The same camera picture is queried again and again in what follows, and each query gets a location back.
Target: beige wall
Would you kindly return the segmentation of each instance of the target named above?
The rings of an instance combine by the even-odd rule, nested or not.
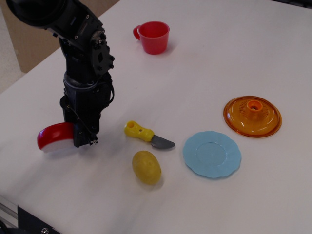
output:
[[[80,0],[100,16],[119,0]],[[0,0],[3,16],[22,72],[29,72],[59,48],[59,40],[51,32],[33,28],[20,22],[9,10],[5,0]]]

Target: yellow knife handle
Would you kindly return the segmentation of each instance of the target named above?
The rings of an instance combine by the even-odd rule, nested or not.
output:
[[[133,120],[127,122],[124,131],[127,136],[139,138],[146,142],[151,142],[155,135],[151,129],[143,128]]]

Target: toy knife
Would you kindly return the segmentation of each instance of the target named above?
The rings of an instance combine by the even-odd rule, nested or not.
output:
[[[173,142],[156,136],[151,129],[143,128],[133,120],[127,122],[124,131],[127,136],[150,142],[152,146],[159,149],[169,149],[175,146]]]

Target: red and white object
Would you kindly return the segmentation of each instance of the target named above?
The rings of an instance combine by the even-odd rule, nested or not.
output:
[[[73,131],[73,123],[64,122],[51,125],[38,134],[38,147],[45,153],[71,147],[74,145]]]

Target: gray blade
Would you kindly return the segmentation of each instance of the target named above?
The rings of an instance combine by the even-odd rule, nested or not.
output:
[[[159,149],[169,149],[175,146],[175,144],[169,140],[154,135],[151,145]]]

